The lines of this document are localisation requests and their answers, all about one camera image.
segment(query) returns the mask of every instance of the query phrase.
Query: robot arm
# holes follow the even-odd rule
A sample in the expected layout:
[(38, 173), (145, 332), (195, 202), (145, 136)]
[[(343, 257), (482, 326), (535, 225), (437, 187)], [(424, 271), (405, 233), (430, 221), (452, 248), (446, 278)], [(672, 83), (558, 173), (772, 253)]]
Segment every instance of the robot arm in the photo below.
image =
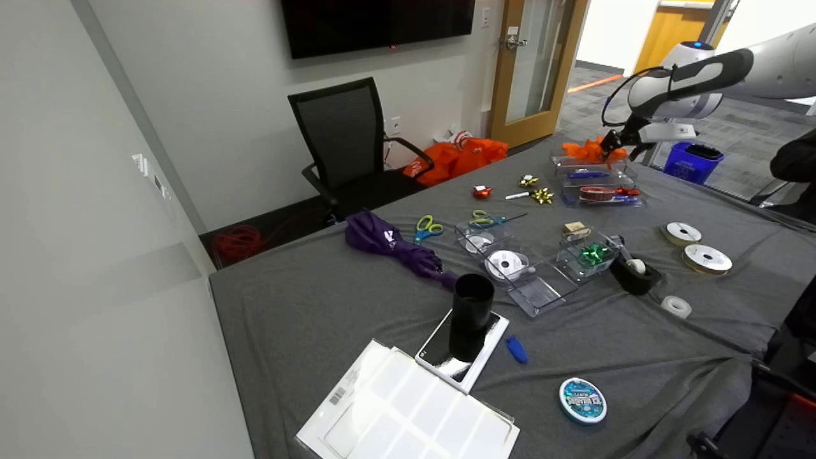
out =
[(710, 57), (702, 43), (685, 43), (664, 66), (645, 72), (630, 88), (630, 121), (622, 132), (611, 132), (604, 148), (656, 142), (654, 122), (705, 117), (723, 95), (741, 93), (769, 100), (816, 95), (816, 24), (762, 40), (751, 48)]

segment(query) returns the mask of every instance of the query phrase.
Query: wall-mounted tv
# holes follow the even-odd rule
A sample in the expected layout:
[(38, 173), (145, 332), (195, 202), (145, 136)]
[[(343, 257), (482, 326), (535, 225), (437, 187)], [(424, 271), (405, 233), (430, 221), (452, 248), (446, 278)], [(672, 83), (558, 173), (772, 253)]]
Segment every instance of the wall-mounted tv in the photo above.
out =
[(280, 0), (293, 58), (470, 35), (475, 0)]

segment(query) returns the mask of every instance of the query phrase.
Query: gray fabric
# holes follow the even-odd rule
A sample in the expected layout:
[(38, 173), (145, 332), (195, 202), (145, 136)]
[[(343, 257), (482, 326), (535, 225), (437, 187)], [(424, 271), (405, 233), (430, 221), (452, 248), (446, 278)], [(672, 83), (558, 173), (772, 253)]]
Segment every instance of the gray fabric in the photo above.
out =
[[(498, 293), (496, 311), (510, 320), (509, 334), (526, 344), (530, 364), (521, 367), (500, 346), (473, 396), (519, 420), (512, 456), (691, 456), (687, 433), (716, 433), (744, 404), (751, 355), (765, 349), (816, 274), (816, 241), (637, 165), (645, 206), (506, 202), (523, 173), (547, 179), (553, 151), (557, 140), (543, 142), (379, 214), (412, 238), (414, 221), (430, 213), (450, 227), (464, 225), (477, 206), (509, 218), (529, 213), (506, 229), (535, 261), (553, 256), (565, 221), (625, 236), (630, 251), (665, 275), (658, 290), (632, 298), (612, 275), (600, 275), (535, 322)], [(475, 202), (477, 183), (489, 187), (496, 200)], [(734, 271), (691, 271), (679, 248), (658, 236), (665, 221), (700, 227), (705, 242), (734, 261)], [(454, 233), (426, 244), (446, 271), (479, 271)], [(371, 339), (414, 355), (452, 306), (442, 287), (390, 257), (348, 248), (343, 225), (219, 271), (213, 290), (256, 454), (273, 459), (310, 456), (297, 432)], [(656, 306), (664, 293), (691, 301), (688, 325)], [(580, 427), (562, 414), (557, 387), (572, 374), (604, 391), (604, 424)]]

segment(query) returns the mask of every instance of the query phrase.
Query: black cup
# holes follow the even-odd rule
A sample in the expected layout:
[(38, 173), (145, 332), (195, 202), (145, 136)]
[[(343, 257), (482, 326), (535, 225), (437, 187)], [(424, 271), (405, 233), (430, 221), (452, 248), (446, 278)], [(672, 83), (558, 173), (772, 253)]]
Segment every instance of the black cup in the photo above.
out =
[(456, 280), (450, 353), (456, 359), (475, 363), (489, 329), (492, 283), (486, 275), (466, 274)]

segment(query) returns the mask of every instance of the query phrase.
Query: gray tablecloth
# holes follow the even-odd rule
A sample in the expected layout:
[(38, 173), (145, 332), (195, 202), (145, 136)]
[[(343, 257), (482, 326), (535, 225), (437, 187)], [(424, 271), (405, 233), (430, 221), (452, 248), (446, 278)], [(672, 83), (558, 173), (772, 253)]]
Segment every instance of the gray tablecloth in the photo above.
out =
[[(529, 218), (506, 225), (535, 261), (557, 253), (562, 225), (583, 219), (600, 233), (625, 236), (632, 253), (664, 274), (642, 298), (604, 274), (535, 322), (509, 293), (496, 311), (510, 320), (530, 364), (498, 346), (473, 396), (521, 427), (512, 456), (691, 456), (687, 433), (716, 433), (751, 392), (751, 363), (816, 274), (816, 241), (728, 204), (650, 168), (632, 168), (645, 206), (580, 210), (506, 202), (523, 173), (551, 179), (557, 142), (379, 210), (412, 238), (422, 214), (464, 225), (489, 214)], [(473, 187), (492, 188), (475, 202)], [(730, 275), (691, 271), (658, 229), (688, 221), (705, 242), (734, 261)], [(422, 280), (394, 257), (344, 244), (344, 225), (262, 253), (213, 275), (223, 332), (259, 456), (310, 456), (297, 442), (321, 397), (371, 339), (414, 355), (452, 306), (452, 293)], [(479, 265), (454, 233), (426, 242), (446, 271)], [(658, 309), (674, 293), (693, 306), (688, 322)], [(600, 427), (580, 427), (558, 409), (565, 377), (588, 377), (611, 401)]]

